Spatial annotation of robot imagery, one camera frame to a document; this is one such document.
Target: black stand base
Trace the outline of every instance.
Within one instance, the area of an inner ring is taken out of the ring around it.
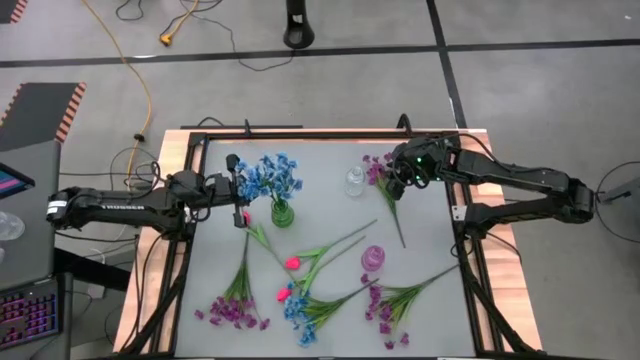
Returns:
[[[307,19],[306,0],[287,0],[287,28],[283,41],[288,47],[298,50],[313,44],[316,35]]]
[[[104,265],[62,249],[54,252],[54,274],[69,272],[80,281],[102,285],[105,288],[127,291],[131,273],[114,266]]]

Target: pink tulip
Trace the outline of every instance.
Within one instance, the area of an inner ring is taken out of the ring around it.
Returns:
[[[300,259],[297,256],[290,257],[284,262],[284,267],[289,270],[298,270],[300,268]]]
[[[278,291],[276,299],[278,299],[279,302],[284,302],[289,296],[291,296],[291,289],[282,288]]]

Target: black pole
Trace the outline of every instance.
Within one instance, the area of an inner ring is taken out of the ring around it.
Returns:
[[[287,0],[287,28],[283,41],[288,47],[297,50],[313,44],[315,34],[307,19],[306,0]]]

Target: black floor stripe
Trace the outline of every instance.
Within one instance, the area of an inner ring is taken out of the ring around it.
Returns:
[[[551,41],[534,43],[502,43],[502,44],[459,44],[459,45],[406,45],[406,46],[373,46],[332,49],[296,50],[294,57],[340,56],[340,55],[377,55],[377,54],[417,54],[440,52],[443,48],[449,52],[500,51],[500,50],[533,50],[533,49],[575,49],[598,47],[640,46],[640,39],[620,40],[584,40],[584,41]],[[132,64],[167,63],[185,61],[216,61],[235,59],[277,59],[291,56],[289,50],[247,51],[234,53],[200,53],[177,55],[131,56],[127,61]],[[82,65],[115,65],[120,64],[119,57],[101,58],[69,58],[41,60],[4,60],[0,68],[19,67],[56,67]]]
[[[640,39],[618,40],[579,40],[553,41],[531,43],[502,43],[502,44],[460,44],[449,45],[447,50],[454,52],[469,51],[504,51],[504,50],[539,50],[539,49],[580,49],[592,47],[612,46],[640,46]]]
[[[440,63],[442,64],[442,71],[444,72],[444,81],[447,84],[447,92],[449,93],[449,100],[451,101],[453,117],[458,128],[466,128],[467,120],[465,119],[464,111],[462,110],[462,102],[460,101],[460,94],[458,93],[458,85],[456,85],[456,78],[453,75],[453,67],[451,66],[451,59],[449,59],[449,52],[447,51],[446,42],[444,40],[442,24],[440,23],[440,16],[438,15],[435,0],[427,0],[427,6],[429,7],[429,16],[431,17],[433,33],[436,37],[436,45],[438,45],[438,55],[440,55]]]
[[[415,45],[415,46],[374,46],[358,48],[334,48],[334,49],[305,49],[296,50],[294,57],[310,56],[338,56],[338,55],[376,55],[376,54],[414,54],[437,51],[435,45]],[[132,64],[139,63],[165,63],[183,61],[212,61],[212,60],[235,60],[235,59],[274,59],[288,58],[291,56],[290,50],[272,51],[249,51],[239,53],[206,53],[206,54],[180,54],[180,55],[158,55],[127,57],[127,61]],[[119,57],[88,58],[88,59],[52,59],[52,60],[17,60],[0,61],[0,68],[32,67],[32,66],[80,66],[80,65],[112,65],[120,64]]]

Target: wooden table edge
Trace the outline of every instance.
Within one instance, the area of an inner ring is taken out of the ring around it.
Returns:
[[[404,132],[403,129],[364,129],[364,128],[339,128],[339,129],[255,129],[253,133],[314,133],[314,132]],[[414,131],[459,131],[473,134],[478,137],[489,149],[490,142],[486,129],[414,129]],[[167,130],[162,141],[158,163],[162,170],[162,176],[172,174],[184,169],[188,149],[189,136],[191,133],[213,133],[213,134],[238,134],[244,129],[190,129],[190,130]],[[482,152],[481,147],[468,138],[461,138],[462,146],[466,149]],[[199,166],[201,150],[196,152],[192,168],[195,170]],[[489,205],[504,203],[502,187],[498,185],[485,184],[472,186],[471,193],[475,202],[485,202]],[[508,225],[498,225],[492,232],[516,246],[513,231]],[[119,351],[131,332],[137,313],[136,300],[136,277],[142,275],[142,263],[149,254],[151,244],[158,236],[158,233],[151,228],[143,228],[138,243],[138,273],[132,271],[129,280],[129,287],[125,297],[122,316],[118,326],[118,333],[114,341],[113,350]],[[145,286],[142,302],[140,326],[144,326],[150,315],[158,305],[160,294],[160,283],[162,281],[165,263],[167,261],[168,242],[159,241],[153,249],[147,265],[145,276]],[[494,293],[496,306],[503,313],[505,318],[513,326],[522,339],[536,349],[541,348],[538,330],[531,308],[529,293],[527,290],[522,266],[518,262],[517,256],[506,247],[490,239],[484,240],[483,248],[487,262],[489,279]],[[175,277],[182,263],[181,253],[184,251],[184,244],[178,247],[172,276]],[[171,325],[176,314],[175,301],[165,315],[162,327],[159,351],[168,351],[171,339]],[[481,333],[484,339],[485,349],[492,349],[490,332],[486,313],[482,311],[482,306],[478,303],[479,315],[481,317]]]

